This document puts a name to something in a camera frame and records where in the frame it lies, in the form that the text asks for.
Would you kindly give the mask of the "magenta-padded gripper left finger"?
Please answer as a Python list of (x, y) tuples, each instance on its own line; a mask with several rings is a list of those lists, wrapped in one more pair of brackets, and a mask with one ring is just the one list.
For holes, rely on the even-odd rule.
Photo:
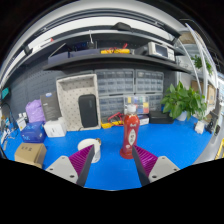
[(94, 146), (87, 146), (69, 157), (60, 156), (47, 168), (47, 171), (83, 187), (86, 183), (94, 154)]

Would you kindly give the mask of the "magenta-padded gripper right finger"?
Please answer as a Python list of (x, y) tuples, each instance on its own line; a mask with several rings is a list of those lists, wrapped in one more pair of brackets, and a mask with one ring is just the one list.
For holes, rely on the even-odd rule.
[(132, 155), (142, 186), (179, 171), (179, 168), (166, 156), (157, 157), (139, 146), (132, 146)]

